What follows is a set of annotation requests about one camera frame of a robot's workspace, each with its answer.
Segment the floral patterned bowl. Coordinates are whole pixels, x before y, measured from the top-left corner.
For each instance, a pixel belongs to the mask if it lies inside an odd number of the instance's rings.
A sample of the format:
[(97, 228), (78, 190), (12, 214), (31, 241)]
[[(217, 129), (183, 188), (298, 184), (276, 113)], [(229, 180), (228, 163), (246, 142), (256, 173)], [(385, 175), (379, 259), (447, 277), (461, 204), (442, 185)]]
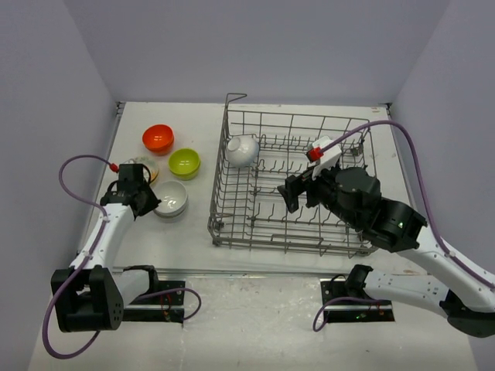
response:
[(152, 184), (159, 176), (159, 166), (155, 160), (148, 156), (138, 156), (125, 161), (125, 164), (143, 164), (145, 169), (143, 175)]

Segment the white bowl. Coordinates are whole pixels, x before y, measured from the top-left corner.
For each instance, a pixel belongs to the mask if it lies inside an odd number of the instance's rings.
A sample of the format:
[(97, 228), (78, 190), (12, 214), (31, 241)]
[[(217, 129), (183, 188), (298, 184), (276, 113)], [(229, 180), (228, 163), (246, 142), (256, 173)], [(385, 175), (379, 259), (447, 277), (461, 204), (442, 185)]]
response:
[(162, 220), (173, 221), (185, 213), (188, 205), (188, 202), (178, 204), (166, 203), (165, 201), (162, 201), (157, 208), (153, 210), (153, 213)]
[(249, 166), (258, 156), (259, 144), (251, 136), (236, 136), (229, 140), (226, 159), (236, 168)]
[(185, 186), (180, 182), (162, 182), (154, 188), (154, 191), (160, 200), (158, 209), (161, 213), (176, 212), (186, 205), (188, 194)]

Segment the lime green bowl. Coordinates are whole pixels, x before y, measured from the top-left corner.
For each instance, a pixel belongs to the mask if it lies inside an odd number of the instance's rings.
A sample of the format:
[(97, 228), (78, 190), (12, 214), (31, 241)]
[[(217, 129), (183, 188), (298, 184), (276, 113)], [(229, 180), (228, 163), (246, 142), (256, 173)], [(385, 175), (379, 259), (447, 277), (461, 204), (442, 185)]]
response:
[(198, 165), (200, 166), (200, 157), (196, 151), (191, 148), (181, 148), (174, 151), (169, 157), (169, 170), (171, 172), (190, 172)]
[(197, 167), (195, 167), (194, 170), (191, 170), (190, 172), (184, 172), (184, 173), (171, 172), (171, 173), (178, 179), (189, 181), (191, 179), (196, 178), (199, 172), (200, 172), (200, 166), (198, 165)]

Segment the orange bowl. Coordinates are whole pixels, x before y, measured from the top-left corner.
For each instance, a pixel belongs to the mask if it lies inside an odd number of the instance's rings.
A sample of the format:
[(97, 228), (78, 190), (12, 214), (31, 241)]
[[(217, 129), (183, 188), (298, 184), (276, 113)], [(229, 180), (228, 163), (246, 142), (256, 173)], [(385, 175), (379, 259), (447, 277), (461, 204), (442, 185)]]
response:
[(158, 151), (169, 146), (174, 140), (173, 130), (166, 124), (155, 124), (142, 135), (142, 143), (149, 151)]
[(157, 156), (167, 155), (172, 150), (174, 141), (175, 138), (173, 136), (161, 137), (161, 138), (155, 137), (155, 140), (149, 143), (148, 150), (153, 155), (157, 155)]

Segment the white bowl front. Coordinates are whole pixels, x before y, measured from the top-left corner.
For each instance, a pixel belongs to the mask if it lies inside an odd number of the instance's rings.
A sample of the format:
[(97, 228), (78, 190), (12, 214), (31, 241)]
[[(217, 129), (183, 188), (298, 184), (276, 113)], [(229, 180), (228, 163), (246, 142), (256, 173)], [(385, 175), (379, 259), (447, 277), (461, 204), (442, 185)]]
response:
[(173, 221), (185, 213), (188, 205), (188, 202), (178, 204), (166, 203), (165, 201), (162, 201), (157, 208), (153, 210), (153, 213), (162, 220)]

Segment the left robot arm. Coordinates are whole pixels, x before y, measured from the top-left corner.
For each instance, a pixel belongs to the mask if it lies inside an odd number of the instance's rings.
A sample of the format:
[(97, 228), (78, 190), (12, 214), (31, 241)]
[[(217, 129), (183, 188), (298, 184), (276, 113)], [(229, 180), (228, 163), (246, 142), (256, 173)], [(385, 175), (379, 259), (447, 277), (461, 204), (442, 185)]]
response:
[(100, 332), (117, 329), (124, 309), (135, 299), (145, 304), (161, 293), (152, 265), (126, 267), (114, 277), (114, 261), (133, 222), (157, 208), (147, 166), (127, 163), (114, 167), (118, 177), (96, 208), (100, 215), (89, 240), (70, 266), (53, 273), (54, 308), (62, 332)]

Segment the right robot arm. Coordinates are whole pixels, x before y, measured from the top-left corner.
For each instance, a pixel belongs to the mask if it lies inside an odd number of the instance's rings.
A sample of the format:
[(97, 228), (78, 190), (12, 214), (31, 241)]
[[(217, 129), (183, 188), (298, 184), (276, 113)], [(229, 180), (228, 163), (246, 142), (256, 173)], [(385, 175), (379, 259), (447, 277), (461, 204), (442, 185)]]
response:
[(433, 312), (460, 332), (494, 334), (494, 276), (436, 237), (431, 223), (407, 204), (384, 198), (380, 181), (363, 168), (334, 166), (312, 177), (308, 168), (278, 187), (289, 213), (306, 195), (307, 207), (322, 206), (372, 246), (411, 261), (423, 275), (393, 275), (355, 265), (340, 300), (378, 305), (398, 301)]

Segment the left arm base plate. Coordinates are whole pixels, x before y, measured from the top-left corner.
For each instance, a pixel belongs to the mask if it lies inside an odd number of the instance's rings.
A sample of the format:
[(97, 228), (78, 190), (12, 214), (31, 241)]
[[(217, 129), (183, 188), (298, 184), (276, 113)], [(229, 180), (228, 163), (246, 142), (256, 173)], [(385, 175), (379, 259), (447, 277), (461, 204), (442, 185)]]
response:
[(159, 280), (157, 291), (174, 290), (154, 298), (133, 301), (124, 310), (123, 322), (178, 323), (184, 322), (185, 281)]

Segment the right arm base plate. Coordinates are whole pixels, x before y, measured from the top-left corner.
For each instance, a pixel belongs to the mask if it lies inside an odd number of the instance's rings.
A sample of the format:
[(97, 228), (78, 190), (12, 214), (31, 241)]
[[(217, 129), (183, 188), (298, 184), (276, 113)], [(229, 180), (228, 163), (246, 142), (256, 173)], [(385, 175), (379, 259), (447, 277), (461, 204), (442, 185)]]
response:
[[(347, 277), (338, 274), (332, 278), (320, 281), (322, 303), (325, 304), (336, 298), (350, 297), (345, 283)], [(381, 301), (372, 305), (362, 301), (342, 300), (327, 306), (320, 315), (320, 322), (332, 323), (365, 323), (365, 322), (394, 322), (394, 312), (390, 301)]]

